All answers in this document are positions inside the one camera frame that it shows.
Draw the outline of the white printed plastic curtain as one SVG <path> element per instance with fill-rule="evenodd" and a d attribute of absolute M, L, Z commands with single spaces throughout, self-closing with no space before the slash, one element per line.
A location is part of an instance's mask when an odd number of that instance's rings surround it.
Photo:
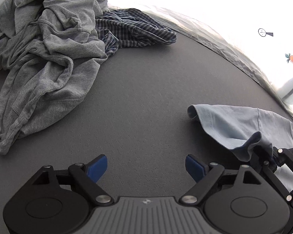
<path fill-rule="evenodd" d="M 293 0 L 108 0 L 165 18 L 258 69 L 293 115 Z"/>

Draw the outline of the light blue t-shirt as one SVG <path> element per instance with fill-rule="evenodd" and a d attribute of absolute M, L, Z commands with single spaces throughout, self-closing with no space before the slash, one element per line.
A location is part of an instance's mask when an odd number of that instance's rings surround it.
<path fill-rule="evenodd" d="M 293 148 L 293 123 L 268 110 L 228 105 L 190 105 L 188 117 L 241 162 L 260 170 L 255 150 L 273 155 L 273 148 Z"/>

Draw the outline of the blue plaid shirt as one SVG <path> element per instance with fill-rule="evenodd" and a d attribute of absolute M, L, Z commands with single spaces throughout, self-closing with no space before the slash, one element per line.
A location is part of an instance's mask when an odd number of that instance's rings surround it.
<path fill-rule="evenodd" d="M 96 18 L 96 30 L 108 57 L 120 48 L 171 45 L 177 41 L 176 32 L 134 8 L 103 12 Z"/>

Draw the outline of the grey sweatshirt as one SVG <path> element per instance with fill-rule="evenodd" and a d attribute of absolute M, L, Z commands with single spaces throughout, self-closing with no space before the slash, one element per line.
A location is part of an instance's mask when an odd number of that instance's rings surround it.
<path fill-rule="evenodd" d="M 108 58 L 96 30 L 107 0 L 5 0 L 0 5 L 0 154 L 84 99 Z"/>

